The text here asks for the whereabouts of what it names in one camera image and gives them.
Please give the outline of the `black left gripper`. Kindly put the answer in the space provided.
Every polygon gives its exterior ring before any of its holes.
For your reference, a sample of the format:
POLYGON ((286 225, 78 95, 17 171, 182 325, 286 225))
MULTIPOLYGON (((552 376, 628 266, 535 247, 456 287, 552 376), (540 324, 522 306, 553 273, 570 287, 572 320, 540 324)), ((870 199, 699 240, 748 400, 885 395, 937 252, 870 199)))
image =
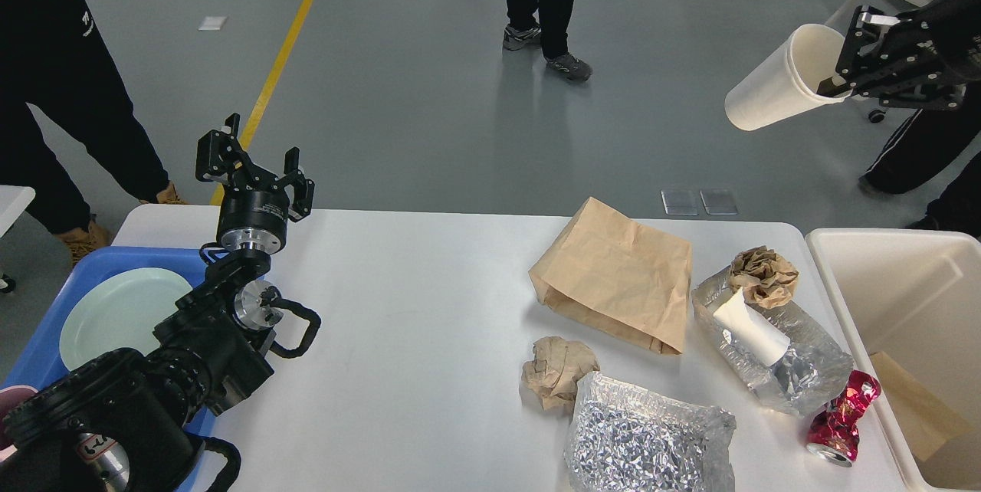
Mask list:
POLYGON ((284 154, 284 171, 265 191, 265 170, 254 164, 238 142, 241 115, 231 113, 221 129, 207 132, 196 147, 194 178, 223 187, 216 241, 227 251, 259 250, 276 254, 287 244, 287 216, 305 219, 313 209, 315 181, 299 164, 300 149, 284 154), (285 189, 292 188, 292 196, 285 189))

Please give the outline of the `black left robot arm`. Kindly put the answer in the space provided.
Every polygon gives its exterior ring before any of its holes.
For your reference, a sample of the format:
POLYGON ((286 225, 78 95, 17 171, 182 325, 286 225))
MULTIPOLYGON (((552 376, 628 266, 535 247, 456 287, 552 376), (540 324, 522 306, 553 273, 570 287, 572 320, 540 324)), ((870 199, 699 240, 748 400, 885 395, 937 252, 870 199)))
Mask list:
POLYGON ((225 459, 211 491, 238 478, 238 449, 187 425, 201 409, 220 415, 247 399, 273 375, 267 353, 303 356, 321 327, 314 310, 265 280, 288 221, 311 212, 314 182, 297 147, 281 175, 255 164, 238 142, 240 122, 228 116, 197 144, 197 180, 224 189, 216 238, 198 251, 203 281, 156 324, 156 349, 101 353, 11 409, 3 490, 174 491, 206 451, 225 459))

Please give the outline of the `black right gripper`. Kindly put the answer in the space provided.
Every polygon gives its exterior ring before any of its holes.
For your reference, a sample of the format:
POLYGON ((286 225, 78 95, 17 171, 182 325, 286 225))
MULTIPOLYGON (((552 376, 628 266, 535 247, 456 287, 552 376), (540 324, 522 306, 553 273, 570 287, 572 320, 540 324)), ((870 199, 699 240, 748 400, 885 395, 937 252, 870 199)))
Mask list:
POLYGON ((980 77, 979 34, 980 0, 933 0, 931 25, 859 6, 836 64, 845 83, 821 81, 819 94, 849 90, 883 108, 959 110, 967 81, 980 77), (955 84, 948 70, 966 81, 955 84))

